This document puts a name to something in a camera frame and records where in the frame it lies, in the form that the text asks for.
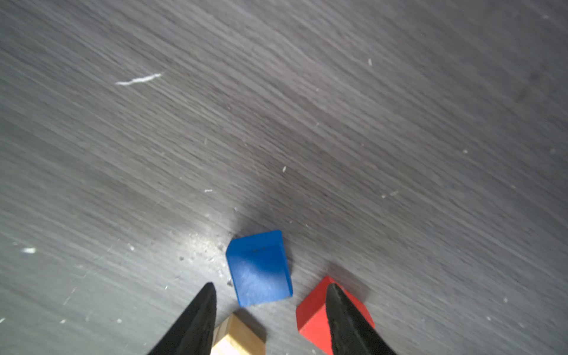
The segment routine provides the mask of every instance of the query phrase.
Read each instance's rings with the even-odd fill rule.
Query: side face of red cube
[[[325,313],[325,295],[327,286],[331,283],[338,284],[331,277],[326,276],[296,308],[296,322],[298,323],[299,333],[329,355],[333,355],[333,351],[331,349],[331,333],[329,331],[327,314]],[[374,328],[375,323],[367,307],[341,285],[339,287]]]

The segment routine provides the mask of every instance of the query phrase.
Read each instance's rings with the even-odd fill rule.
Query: blue block
[[[292,297],[281,231],[234,239],[225,255],[241,307]]]

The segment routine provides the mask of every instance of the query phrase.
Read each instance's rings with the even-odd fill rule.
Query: gray wood grain surface
[[[145,354],[207,281],[220,322],[271,229],[269,354],[325,274],[400,354],[568,353],[567,43],[562,0],[3,1],[0,353]]]

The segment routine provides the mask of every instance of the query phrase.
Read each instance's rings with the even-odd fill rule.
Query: blue cube
[[[292,297],[281,231],[234,239],[225,255],[241,307]]]

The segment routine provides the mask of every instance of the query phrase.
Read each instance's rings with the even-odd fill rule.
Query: block
[[[292,297],[281,231],[234,239],[225,255],[241,307]]]
[[[236,315],[225,319],[213,332],[211,355],[265,355],[266,346]]]
[[[325,313],[325,295],[327,286],[331,283],[336,283],[349,297],[351,302],[357,307],[363,317],[374,328],[375,322],[371,318],[367,307],[361,303],[355,296],[345,290],[331,277],[326,276],[316,288],[303,300],[298,308],[296,308],[296,322],[298,323],[298,331],[307,340],[310,340],[315,346],[320,348],[326,354],[333,355],[331,349],[331,332],[329,330],[329,323],[327,314]]]

